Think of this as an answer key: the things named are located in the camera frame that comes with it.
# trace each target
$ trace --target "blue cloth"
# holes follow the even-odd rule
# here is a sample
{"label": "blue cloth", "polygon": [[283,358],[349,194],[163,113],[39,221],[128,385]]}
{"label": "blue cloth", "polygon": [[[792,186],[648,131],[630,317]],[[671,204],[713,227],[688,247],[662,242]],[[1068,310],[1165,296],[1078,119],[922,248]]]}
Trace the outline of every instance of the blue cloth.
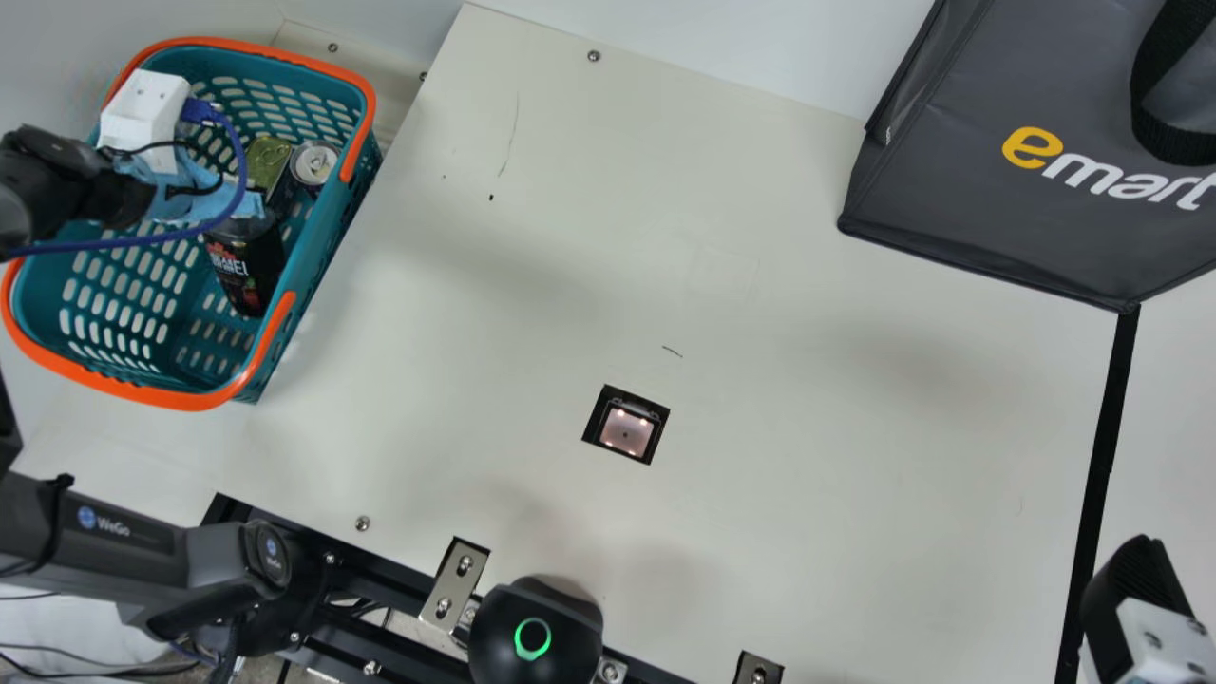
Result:
{"label": "blue cloth", "polygon": [[[167,190],[170,186],[206,189],[214,186],[219,178],[192,161],[182,147],[175,148],[174,156],[178,161],[176,175],[154,174],[147,163],[137,156],[119,157],[114,161],[114,170],[134,176],[148,185],[157,186],[152,206],[148,207],[145,214],[145,218],[148,220],[180,228],[219,215],[227,207],[229,202],[232,201],[232,195],[236,192],[236,181],[227,181],[215,192],[201,197],[196,195],[178,195],[173,198],[167,198]],[[232,213],[232,218],[263,218],[264,215],[265,207],[263,207],[260,192],[246,192],[244,198],[241,200],[241,203]]]}

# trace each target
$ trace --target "black can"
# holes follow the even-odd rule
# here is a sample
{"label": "black can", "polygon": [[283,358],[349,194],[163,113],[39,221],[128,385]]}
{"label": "black can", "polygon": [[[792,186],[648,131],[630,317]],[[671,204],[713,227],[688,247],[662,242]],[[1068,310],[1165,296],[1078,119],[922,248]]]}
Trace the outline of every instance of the black can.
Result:
{"label": "black can", "polygon": [[261,318],[287,265],[283,240],[272,213],[265,218],[229,219],[204,234],[207,256],[232,308]]}

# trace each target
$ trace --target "black pole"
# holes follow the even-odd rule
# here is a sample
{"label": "black pole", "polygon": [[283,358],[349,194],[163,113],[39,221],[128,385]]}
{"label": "black pole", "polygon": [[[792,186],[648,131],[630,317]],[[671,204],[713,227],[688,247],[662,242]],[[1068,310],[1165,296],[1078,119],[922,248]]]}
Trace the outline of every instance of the black pole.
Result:
{"label": "black pole", "polygon": [[1119,426],[1124,417],[1124,399],[1127,396],[1127,377],[1132,369],[1132,351],[1136,347],[1136,326],[1139,307],[1120,314],[1115,325],[1115,341],[1110,348],[1110,365],[1107,369],[1107,389],[1098,411],[1098,427],[1093,437],[1090,456],[1090,475],[1085,483],[1081,503],[1081,522],[1076,532],[1076,551],[1073,555],[1073,579],[1068,588],[1064,609],[1064,633],[1060,635],[1059,660],[1055,662],[1055,684],[1075,684],[1081,650],[1081,596],[1093,578],[1098,556],[1098,538],[1102,536],[1102,514],[1107,506],[1107,487],[1119,447]]}

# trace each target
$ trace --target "emart logo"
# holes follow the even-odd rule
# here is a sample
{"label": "emart logo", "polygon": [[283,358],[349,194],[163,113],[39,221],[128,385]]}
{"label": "emart logo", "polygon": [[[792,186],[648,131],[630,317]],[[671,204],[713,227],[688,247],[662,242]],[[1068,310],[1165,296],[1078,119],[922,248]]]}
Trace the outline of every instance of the emart logo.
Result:
{"label": "emart logo", "polygon": [[[1216,173],[1206,176],[1186,176],[1170,180],[1153,173],[1127,173],[1075,152],[1064,152],[1064,141],[1058,135],[1032,125],[1019,128],[1001,146],[1009,163],[1024,169],[1043,169],[1043,178],[1064,179],[1069,187],[1090,184],[1090,192],[1107,195],[1116,200],[1148,200],[1161,203],[1177,201],[1180,209],[1193,212],[1199,208],[1204,192],[1216,187]],[[1048,164],[1045,159],[1052,159]]]}

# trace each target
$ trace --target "blue cable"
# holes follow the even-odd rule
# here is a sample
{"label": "blue cable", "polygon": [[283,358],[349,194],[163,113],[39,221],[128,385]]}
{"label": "blue cable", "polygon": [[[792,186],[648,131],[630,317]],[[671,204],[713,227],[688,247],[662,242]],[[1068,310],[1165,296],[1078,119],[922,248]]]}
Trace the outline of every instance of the blue cable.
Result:
{"label": "blue cable", "polygon": [[190,649],[182,646],[181,644],[179,644],[176,641],[169,641],[169,647],[173,649],[173,650],[175,650],[175,651],[178,651],[179,654],[186,656],[190,660],[198,661],[198,662],[201,662],[201,663],[203,663],[206,666],[209,666],[209,667],[215,667],[215,661],[213,661],[212,658],[204,656],[203,654],[198,654],[198,652],[191,651]]}
{"label": "blue cable", "polygon": [[112,240],[92,240],[86,242],[44,242],[40,245],[26,245],[24,247],[17,247],[11,250],[9,254],[12,257],[27,257],[30,254],[54,254],[62,252],[85,252],[90,250],[112,250],[116,247],[159,245],[171,240],[185,240],[187,237],[202,235],[208,230],[218,228],[220,224],[231,218],[232,213],[241,206],[241,201],[244,200],[244,186],[249,181],[249,166],[244,158],[244,148],[241,147],[241,136],[237,134],[236,128],[232,127],[232,122],[219,110],[212,107],[210,102],[193,99],[187,100],[186,106],[182,108],[181,119],[191,123],[202,123],[206,120],[218,123],[227,130],[229,140],[232,142],[232,151],[236,155],[237,164],[237,187],[236,192],[232,194],[232,200],[229,202],[229,206],[225,207],[224,211],[215,218],[195,228],[175,230],[173,232],[162,232],[161,235],[136,235],[134,237],[116,237]]}

